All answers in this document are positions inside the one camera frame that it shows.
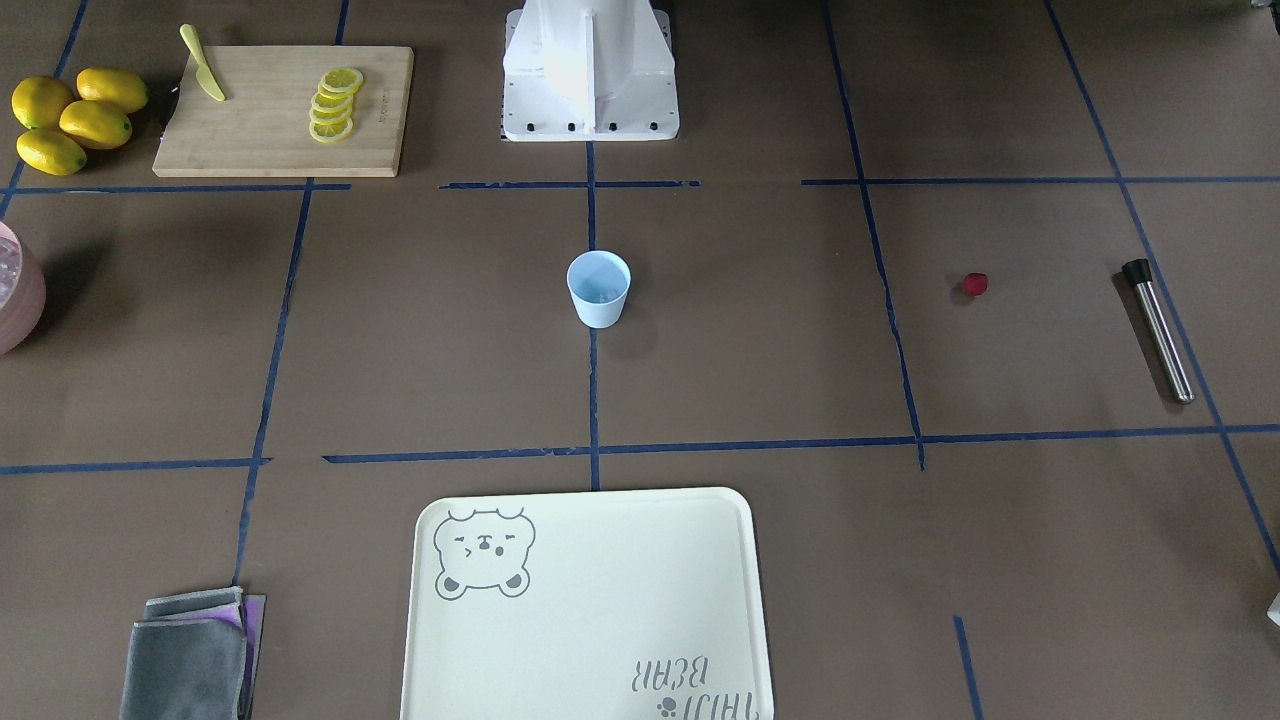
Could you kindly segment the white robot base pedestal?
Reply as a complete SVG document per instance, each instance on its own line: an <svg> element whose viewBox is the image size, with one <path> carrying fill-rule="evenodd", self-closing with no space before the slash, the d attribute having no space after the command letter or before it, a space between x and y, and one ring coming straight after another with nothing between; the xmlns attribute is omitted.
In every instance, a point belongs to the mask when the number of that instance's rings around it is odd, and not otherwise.
<svg viewBox="0 0 1280 720"><path fill-rule="evenodd" d="M511 142L676 138L671 22L649 1L526 1L506 17L500 136Z"/></svg>

